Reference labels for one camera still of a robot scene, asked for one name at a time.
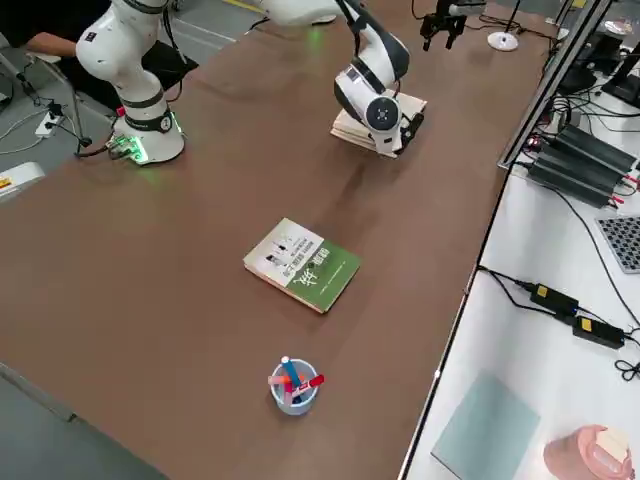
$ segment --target table surface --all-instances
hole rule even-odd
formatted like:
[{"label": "table surface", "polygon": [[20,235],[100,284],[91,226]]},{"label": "table surface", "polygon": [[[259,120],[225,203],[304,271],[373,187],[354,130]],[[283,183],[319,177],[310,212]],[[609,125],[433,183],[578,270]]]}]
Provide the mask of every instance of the table surface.
[{"label": "table surface", "polygon": [[[592,99],[613,111],[637,112],[608,94],[597,98],[592,95]],[[611,129],[640,129],[640,118],[607,117],[603,121]],[[593,117],[591,123],[598,138],[638,157],[638,133],[611,132]],[[589,131],[584,118],[581,127]],[[615,214],[569,200],[585,218],[616,284],[637,316],[640,275],[621,271],[595,222],[596,218]],[[640,213],[640,195],[625,200],[620,214]],[[627,331],[633,326],[582,224],[555,193],[525,180],[524,170],[518,167],[508,180],[480,263],[515,278],[554,287]],[[509,282],[506,285],[516,301],[528,304],[528,294],[512,288]],[[481,370],[496,375],[541,417],[515,476],[517,480],[554,479],[543,461],[544,446],[583,425],[599,423],[625,432],[632,453],[638,455],[640,381],[622,381],[613,366],[618,359],[632,364],[640,361],[640,349],[628,345],[613,351],[578,339],[560,322],[514,308],[490,276],[478,273],[408,480],[455,478],[431,456],[431,450]]]},{"label": "table surface", "polygon": [[[429,102],[398,161],[329,135],[344,24],[266,25],[186,79],[180,158],[70,162],[0,209],[0,361],[174,480],[400,469],[547,41],[504,54],[469,30],[427,53],[407,4],[368,3]],[[325,316],[243,268],[283,216],[363,259]],[[283,354],[327,377],[304,418],[266,386]]]}]

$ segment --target brown table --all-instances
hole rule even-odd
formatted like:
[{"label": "brown table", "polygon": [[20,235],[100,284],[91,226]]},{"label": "brown table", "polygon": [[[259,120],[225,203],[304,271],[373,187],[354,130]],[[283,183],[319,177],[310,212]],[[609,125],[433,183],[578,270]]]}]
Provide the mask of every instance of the brown table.
[{"label": "brown table", "polygon": [[[175,480],[398,474],[547,41],[425,53],[407,2],[369,3],[429,102],[398,161],[328,133],[344,24],[265,26],[186,81],[179,159],[69,162],[0,208],[0,361]],[[363,259],[327,315],[243,268],[283,216]],[[304,418],[266,386],[283,354],[327,377]]]}]

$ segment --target power adapter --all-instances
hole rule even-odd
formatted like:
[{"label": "power adapter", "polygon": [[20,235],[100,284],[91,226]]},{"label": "power adapter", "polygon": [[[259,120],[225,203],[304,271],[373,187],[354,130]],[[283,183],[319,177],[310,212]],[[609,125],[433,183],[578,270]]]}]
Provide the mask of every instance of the power adapter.
[{"label": "power adapter", "polygon": [[576,337],[618,350],[624,346],[624,331],[620,328],[577,316],[573,325]]},{"label": "power adapter", "polygon": [[538,283],[526,288],[531,292],[530,300],[543,308],[555,312],[558,316],[573,317],[578,311],[580,302],[551,287]]}]

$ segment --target blue pen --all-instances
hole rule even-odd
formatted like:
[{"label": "blue pen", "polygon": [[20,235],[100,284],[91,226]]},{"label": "blue pen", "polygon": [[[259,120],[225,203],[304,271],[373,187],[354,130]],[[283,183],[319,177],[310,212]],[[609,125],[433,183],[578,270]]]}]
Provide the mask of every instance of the blue pen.
[{"label": "blue pen", "polygon": [[282,368],[284,368],[285,372],[287,372],[287,375],[289,375],[293,388],[294,389],[298,388],[301,382],[300,382],[300,379],[298,378],[298,374],[296,372],[295,367],[293,366],[293,363],[291,363],[291,359],[286,356],[282,357],[282,360],[280,361],[280,363],[282,364]]}]

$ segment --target person's arm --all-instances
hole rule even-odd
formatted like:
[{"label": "person's arm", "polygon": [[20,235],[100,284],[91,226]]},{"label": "person's arm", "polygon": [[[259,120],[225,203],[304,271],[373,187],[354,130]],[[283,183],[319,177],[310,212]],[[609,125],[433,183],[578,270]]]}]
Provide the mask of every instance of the person's arm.
[{"label": "person's arm", "polygon": [[29,40],[26,45],[28,50],[58,57],[75,57],[76,44],[50,33],[41,32]]}]

